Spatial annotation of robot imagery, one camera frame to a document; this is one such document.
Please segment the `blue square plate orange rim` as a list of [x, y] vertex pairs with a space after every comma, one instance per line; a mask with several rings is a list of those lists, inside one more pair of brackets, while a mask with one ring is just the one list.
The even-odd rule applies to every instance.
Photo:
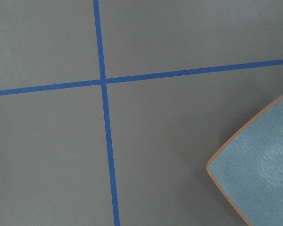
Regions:
[[283, 95], [241, 127], [206, 170], [249, 226], [283, 226]]

